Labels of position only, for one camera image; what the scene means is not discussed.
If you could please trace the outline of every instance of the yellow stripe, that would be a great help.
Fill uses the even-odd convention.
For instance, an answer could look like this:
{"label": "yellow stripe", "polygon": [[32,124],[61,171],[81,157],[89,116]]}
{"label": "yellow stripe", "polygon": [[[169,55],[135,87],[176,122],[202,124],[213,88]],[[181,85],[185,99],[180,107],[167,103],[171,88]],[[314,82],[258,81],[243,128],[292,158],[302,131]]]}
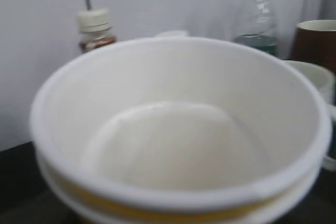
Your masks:
{"label": "yellow stripe", "polygon": [[93,194],[81,189],[80,187],[70,183],[69,181],[61,178],[53,172],[53,177],[58,181],[59,185],[77,198],[80,202],[85,202],[88,206],[104,211],[112,216],[118,216],[125,219],[133,219],[135,221],[150,221],[150,222],[169,222],[169,223],[205,223],[212,221],[221,221],[232,218],[242,217],[250,212],[253,212],[259,208],[262,208],[272,203],[276,198],[268,199],[256,204],[243,206],[236,209],[226,209],[217,212],[201,213],[201,214],[182,214],[182,213],[164,213],[155,212],[145,209],[134,208],[126,205],[122,205],[117,202],[96,197]]}

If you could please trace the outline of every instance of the white wall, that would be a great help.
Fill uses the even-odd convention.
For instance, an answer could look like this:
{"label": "white wall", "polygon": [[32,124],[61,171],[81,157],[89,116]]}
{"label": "white wall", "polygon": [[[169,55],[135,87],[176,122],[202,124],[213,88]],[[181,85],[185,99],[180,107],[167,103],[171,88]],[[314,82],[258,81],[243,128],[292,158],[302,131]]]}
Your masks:
{"label": "white wall", "polygon": [[83,0],[0,0],[0,150],[30,140],[28,116],[42,82],[79,52]]}
{"label": "white wall", "polygon": [[323,0],[321,7],[322,19],[336,19],[336,0]]}
{"label": "white wall", "polygon": [[[92,0],[111,10],[121,40],[187,29],[195,36],[230,39],[241,0]],[[319,2],[274,0],[281,55],[287,55],[296,23],[317,17]],[[0,150],[29,141],[29,106],[42,82],[77,50],[76,12],[83,0],[0,0]]]}

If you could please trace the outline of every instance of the blue liquid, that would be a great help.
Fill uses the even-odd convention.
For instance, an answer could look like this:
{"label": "blue liquid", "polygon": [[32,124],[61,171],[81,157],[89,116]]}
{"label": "blue liquid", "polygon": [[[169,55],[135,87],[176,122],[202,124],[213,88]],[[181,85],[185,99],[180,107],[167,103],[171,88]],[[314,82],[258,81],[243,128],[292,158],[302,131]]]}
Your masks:
{"label": "blue liquid", "polygon": [[235,42],[248,47],[253,47],[273,56],[278,56],[278,45],[275,37],[259,34],[241,35],[235,38]]}

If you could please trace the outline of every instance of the brown liquid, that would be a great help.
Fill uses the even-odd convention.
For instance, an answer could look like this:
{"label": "brown liquid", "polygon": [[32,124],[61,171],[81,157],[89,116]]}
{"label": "brown liquid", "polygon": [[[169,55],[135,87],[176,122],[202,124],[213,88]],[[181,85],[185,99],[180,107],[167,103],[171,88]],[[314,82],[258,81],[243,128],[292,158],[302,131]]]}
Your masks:
{"label": "brown liquid", "polygon": [[98,40],[87,40],[81,41],[79,43],[79,47],[83,52],[89,52],[96,48],[104,47],[117,42],[117,38],[115,36],[101,38]]}

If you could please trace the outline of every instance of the white paper cup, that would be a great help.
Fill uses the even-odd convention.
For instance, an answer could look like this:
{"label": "white paper cup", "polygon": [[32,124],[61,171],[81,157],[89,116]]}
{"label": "white paper cup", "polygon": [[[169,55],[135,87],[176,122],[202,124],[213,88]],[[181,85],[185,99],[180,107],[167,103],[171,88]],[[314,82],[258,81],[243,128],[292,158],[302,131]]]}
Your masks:
{"label": "white paper cup", "polygon": [[[130,141],[128,133],[135,130],[130,127],[122,132],[125,141],[115,145],[121,131],[112,134],[110,126],[137,122],[146,115],[143,108],[157,112],[159,119],[135,132],[153,124],[148,132],[161,130],[157,141],[143,144],[143,131]],[[177,109],[177,119],[165,121],[162,108]],[[190,127],[194,119],[197,127]],[[234,134],[222,132],[214,125],[218,121]],[[246,219],[316,170],[331,135],[326,103],[283,61],[230,42],[187,37],[121,42],[72,61],[40,89],[30,124],[49,183],[71,198],[72,208],[80,204],[90,219],[99,222],[99,216],[107,216],[110,223]],[[117,162],[124,151],[130,154],[124,143],[140,146],[151,158]],[[178,148],[171,152],[174,144]],[[140,173],[123,181],[128,172],[123,166],[132,164]],[[155,172],[142,170],[146,166],[141,164]],[[189,175],[194,180],[185,183]],[[147,188],[152,181],[155,188]],[[161,182],[169,189],[160,189]],[[267,221],[278,217],[271,216]]]}
{"label": "white paper cup", "polygon": [[[336,83],[335,75],[328,69],[315,64],[292,60],[286,60],[285,62],[301,72],[318,89],[321,96],[329,104],[331,117],[335,121],[336,107],[333,105]],[[332,172],[336,171],[336,160],[328,156],[325,157],[323,168]]]}

